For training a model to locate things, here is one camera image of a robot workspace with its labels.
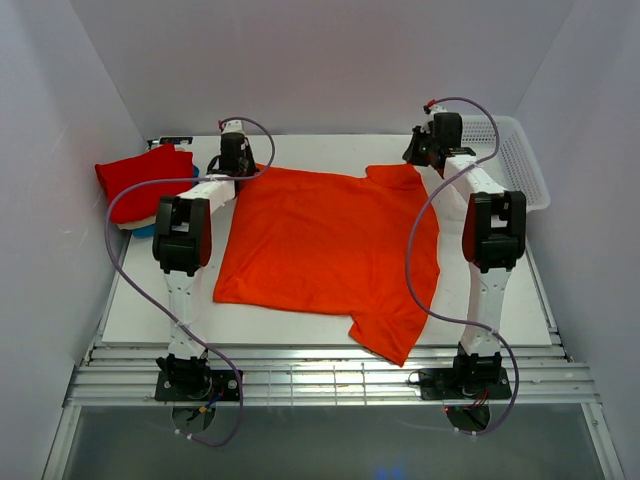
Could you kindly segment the orange t-shirt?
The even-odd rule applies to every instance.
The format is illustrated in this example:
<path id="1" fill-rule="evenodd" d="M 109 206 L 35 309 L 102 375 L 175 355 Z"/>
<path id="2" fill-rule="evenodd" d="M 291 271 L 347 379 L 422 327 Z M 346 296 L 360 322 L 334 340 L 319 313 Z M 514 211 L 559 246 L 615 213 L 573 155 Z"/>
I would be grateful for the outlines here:
<path id="1" fill-rule="evenodd" d="M 439 224 L 418 171 L 363 177 L 271 168 L 244 183 L 212 298 L 347 315 L 350 336 L 402 365 L 435 295 Z"/>

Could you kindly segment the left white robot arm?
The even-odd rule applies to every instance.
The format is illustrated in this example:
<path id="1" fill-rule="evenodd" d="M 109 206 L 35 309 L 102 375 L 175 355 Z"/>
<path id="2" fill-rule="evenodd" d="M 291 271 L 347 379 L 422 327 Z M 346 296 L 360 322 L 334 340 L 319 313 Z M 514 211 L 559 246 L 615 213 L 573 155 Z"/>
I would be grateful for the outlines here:
<path id="1" fill-rule="evenodd" d="M 198 292 L 212 255 L 212 216 L 236 197 L 240 178 L 258 172 L 242 122 L 227 121 L 220 154 L 207 167 L 210 180 L 159 200 L 152 254 L 164 275 L 169 311 L 181 323 L 171 327 L 168 355 L 157 363 L 169 385 L 190 399 L 205 397 L 212 387 L 206 348 L 184 332 L 194 331 L 201 319 Z"/>

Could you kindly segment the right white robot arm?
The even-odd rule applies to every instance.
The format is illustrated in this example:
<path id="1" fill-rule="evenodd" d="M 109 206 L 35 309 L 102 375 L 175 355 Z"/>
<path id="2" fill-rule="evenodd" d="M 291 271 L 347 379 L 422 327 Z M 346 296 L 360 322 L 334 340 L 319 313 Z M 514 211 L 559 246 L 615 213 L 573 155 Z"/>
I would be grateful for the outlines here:
<path id="1" fill-rule="evenodd" d="M 466 201 L 461 246 L 471 285 L 452 366 L 422 369 L 417 383 L 425 399 L 508 399 L 500 325 L 506 286 L 525 250 L 526 197 L 500 185 L 463 146 L 460 114 L 437 106 L 425 112 L 428 119 L 413 128 L 403 158 L 414 166 L 433 168 L 443 184 L 453 186 Z"/>

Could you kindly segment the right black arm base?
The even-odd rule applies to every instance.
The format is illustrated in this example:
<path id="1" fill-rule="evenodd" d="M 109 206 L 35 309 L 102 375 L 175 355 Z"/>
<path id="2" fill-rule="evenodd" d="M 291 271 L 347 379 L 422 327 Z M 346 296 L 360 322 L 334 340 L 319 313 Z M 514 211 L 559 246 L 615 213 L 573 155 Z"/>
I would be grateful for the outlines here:
<path id="1" fill-rule="evenodd" d="M 502 356 L 458 354 L 451 367 L 424 368 L 409 383 L 420 388 L 423 400 L 509 400 L 512 389 Z"/>

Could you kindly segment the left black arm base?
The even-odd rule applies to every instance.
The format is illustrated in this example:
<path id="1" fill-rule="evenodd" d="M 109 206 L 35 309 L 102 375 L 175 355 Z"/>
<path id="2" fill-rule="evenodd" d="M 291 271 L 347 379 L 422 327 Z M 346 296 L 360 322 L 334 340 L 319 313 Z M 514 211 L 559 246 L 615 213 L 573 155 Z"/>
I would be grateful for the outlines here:
<path id="1" fill-rule="evenodd" d="M 230 368 L 211 369 L 204 358 L 156 359 L 159 374 L 154 399 L 161 402 L 238 401 L 240 386 Z"/>

